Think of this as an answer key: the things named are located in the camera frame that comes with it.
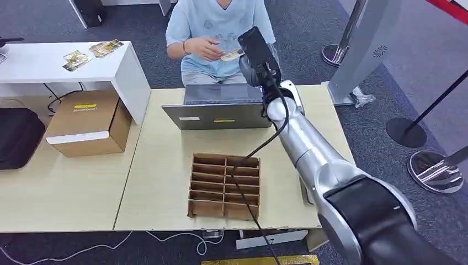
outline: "black bag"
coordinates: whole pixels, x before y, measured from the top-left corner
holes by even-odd
[[[38,116],[27,108],[0,109],[0,169],[28,163],[45,132]]]

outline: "white kiosk stand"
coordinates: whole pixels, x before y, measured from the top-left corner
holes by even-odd
[[[350,94],[391,51],[401,0],[368,0],[341,66],[327,83],[335,105],[354,104]]]

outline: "wooden desk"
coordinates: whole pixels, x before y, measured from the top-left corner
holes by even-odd
[[[44,113],[50,101],[21,100]],[[0,171],[0,232],[112,230],[139,133],[133,123],[124,153],[80,158],[43,140],[24,168]]]
[[[349,161],[352,154],[327,88],[299,87],[307,117]],[[182,104],[183,89],[153,90],[115,230],[256,229],[252,221],[187,217],[194,152],[246,155],[274,128],[180,131],[161,105]],[[265,229],[319,228],[316,208],[304,203],[299,176],[279,139],[257,155],[262,160],[259,222]]]

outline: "cardboard compartment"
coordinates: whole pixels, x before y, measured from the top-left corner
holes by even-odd
[[[246,176],[234,176],[237,184],[244,184],[244,185],[254,185],[260,186],[260,178],[259,177],[246,177]],[[231,175],[226,176],[226,184],[235,184],[234,179],[232,179]]]
[[[192,173],[192,181],[224,183],[224,176],[206,173]]]
[[[225,184],[225,192],[226,193],[238,193],[239,189],[235,184]],[[241,189],[244,194],[259,194],[259,186],[253,186],[253,185],[241,185],[239,184],[239,188]]]
[[[226,167],[226,175],[231,175],[234,167]],[[260,177],[260,170],[258,168],[238,167],[234,171],[235,176],[249,176]]]
[[[216,192],[202,192],[199,190],[190,191],[190,200],[204,200],[207,202],[222,202],[224,195]]]
[[[216,175],[224,176],[225,169],[226,169],[225,166],[219,166],[219,165],[193,164],[192,172],[216,174]]]
[[[228,157],[227,158],[227,166],[236,166],[237,164],[240,163],[240,161],[243,159],[243,157]],[[240,165],[240,167],[252,167],[252,168],[259,168],[260,167],[260,160],[255,158],[255,157],[251,157],[249,158],[246,162],[244,162],[242,165]]]
[[[242,193],[255,215],[260,205],[260,160],[252,157],[235,170],[243,157],[195,153],[190,175],[188,216],[225,217],[252,220]]]
[[[259,205],[259,195],[244,194],[249,205]],[[226,193],[224,194],[224,201],[227,203],[240,203],[244,204],[244,199],[240,193]]]
[[[203,181],[191,181],[190,190],[204,190],[206,192],[224,192],[224,184]]]
[[[258,217],[258,206],[251,205],[250,209],[252,210],[254,216]],[[251,220],[252,217],[247,209],[245,204],[240,203],[224,203],[224,216],[227,218],[235,218],[242,220]]]
[[[193,164],[205,164],[205,165],[226,165],[226,156],[223,155],[212,155],[208,153],[196,153],[193,155]]]
[[[189,217],[209,216],[209,217],[223,217],[223,202],[203,202],[197,200],[189,200]]]

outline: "laptop lid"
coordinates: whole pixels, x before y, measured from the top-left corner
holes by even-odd
[[[269,128],[261,104],[164,105],[163,110],[181,130]]]

